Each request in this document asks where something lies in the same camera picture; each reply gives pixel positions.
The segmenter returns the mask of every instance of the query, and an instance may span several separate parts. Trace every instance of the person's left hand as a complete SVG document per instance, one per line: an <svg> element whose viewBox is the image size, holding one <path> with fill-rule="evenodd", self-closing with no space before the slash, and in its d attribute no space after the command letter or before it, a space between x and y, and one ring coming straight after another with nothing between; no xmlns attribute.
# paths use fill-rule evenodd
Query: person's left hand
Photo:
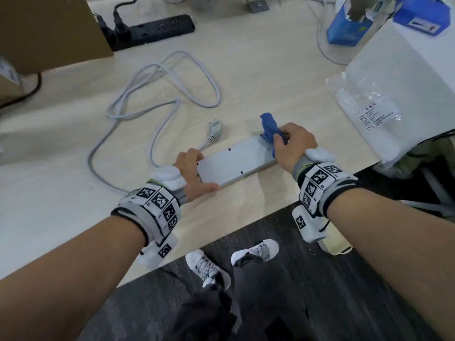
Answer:
<svg viewBox="0 0 455 341"><path fill-rule="evenodd" d="M204 194L212 193L221 189L217 183L202 183L197 175L196 162L204 159L204 155L197 149L190 148L188 152L180 152L174 166L180 170L180 174L187 184L184 188L187 202L196 200Z"/></svg>

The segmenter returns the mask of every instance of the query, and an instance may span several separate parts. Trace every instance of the leg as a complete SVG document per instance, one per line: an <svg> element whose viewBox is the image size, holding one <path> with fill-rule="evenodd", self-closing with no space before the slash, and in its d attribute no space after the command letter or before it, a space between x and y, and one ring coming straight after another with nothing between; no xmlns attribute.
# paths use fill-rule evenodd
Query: leg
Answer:
<svg viewBox="0 0 455 341"><path fill-rule="evenodd" d="M193 251L186 258L191 270L204 281L204 289L182 305L163 341L226 340L236 321L236 317L229 312L232 300L225 293L231 278L202 250Z"/></svg>
<svg viewBox="0 0 455 341"><path fill-rule="evenodd" d="M239 338L314 339L304 305L287 294L279 272L268 263L278 250L276 241L265 240L232 255L235 292L242 316Z"/></svg>

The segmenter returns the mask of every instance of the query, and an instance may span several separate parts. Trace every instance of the light wood tabletop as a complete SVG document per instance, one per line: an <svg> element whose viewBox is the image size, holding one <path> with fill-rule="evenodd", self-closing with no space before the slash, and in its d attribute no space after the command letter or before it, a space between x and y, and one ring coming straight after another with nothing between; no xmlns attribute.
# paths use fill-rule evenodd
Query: light wood tabletop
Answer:
<svg viewBox="0 0 455 341"><path fill-rule="evenodd" d="M110 14L118 1L89 5L112 26ZM278 124L295 122L313 132L346 171L377 162L325 86L325 79L343 67L319 52L317 20L307 2L283 0L280 6L278 0L268 0L270 10L258 14L250 14L243 0L223 2L219 13L203 14L186 3L162 0L139 0L122 8L129 24L188 13L196 31L46 71L41 91L0 119L0 278L109 215L121 195L96 181L86 165L90 149L111 126L105 109L139 68L176 50L202 61L218 83L222 101L206 109L184 99L158 139L156 162L172 164L180 151L200 145L213 119L223 121L224 133L203 153L230 147L261 132L259 115L264 112ZM176 58L171 67L200 100L215 100L208 80L189 59ZM134 93L128 112L177 95L181 92L165 76ZM95 157L98 172L124 189L144 184L151 170L146 157L151 136L171 107L123 122ZM165 263L288 206L298 194L291 175L272 166L184 205L174 231L179 244ZM146 272L136 261L122 283Z"/></svg>

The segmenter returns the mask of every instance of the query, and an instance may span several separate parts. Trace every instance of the hand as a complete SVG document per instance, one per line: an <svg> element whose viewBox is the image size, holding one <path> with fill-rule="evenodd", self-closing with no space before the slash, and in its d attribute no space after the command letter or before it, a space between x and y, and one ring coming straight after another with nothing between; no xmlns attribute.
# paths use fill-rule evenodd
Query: hand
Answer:
<svg viewBox="0 0 455 341"><path fill-rule="evenodd" d="M292 168L296 161L305 155L305 151L308 148L316 148L318 143L313 134L295 123L287 123L280 127L280 130L289 140L287 144L284 144L281 136L278 134L273 135L275 157L283 169L292 173Z"/></svg>
<svg viewBox="0 0 455 341"><path fill-rule="evenodd" d="M197 149L190 148L188 152L180 152L174 166L180 170L180 174L187 184L184 188L187 195L187 202L196 200L204 194L221 189L217 183L202 183L197 174L196 162L204 159L204 155Z"/></svg>

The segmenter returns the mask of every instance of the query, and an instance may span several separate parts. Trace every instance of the metal bracket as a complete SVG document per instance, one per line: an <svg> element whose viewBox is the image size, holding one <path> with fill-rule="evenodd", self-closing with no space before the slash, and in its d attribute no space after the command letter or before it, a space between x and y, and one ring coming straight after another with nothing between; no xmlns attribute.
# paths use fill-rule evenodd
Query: metal bracket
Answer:
<svg viewBox="0 0 455 341"><path fill-rule="evenodd" d="M267 5L267 2L265 2L265 0L256 0L256 1L245 0L245 1L247 2L247 5L250 8L251 13L265 12L270 9Z"/></svg>
<svg viewBox="0 0 455 341"><path fill-rule="evenodd" d="M236 143L197 162L202 182L228 185L275 161L260 135Z"/></svg>

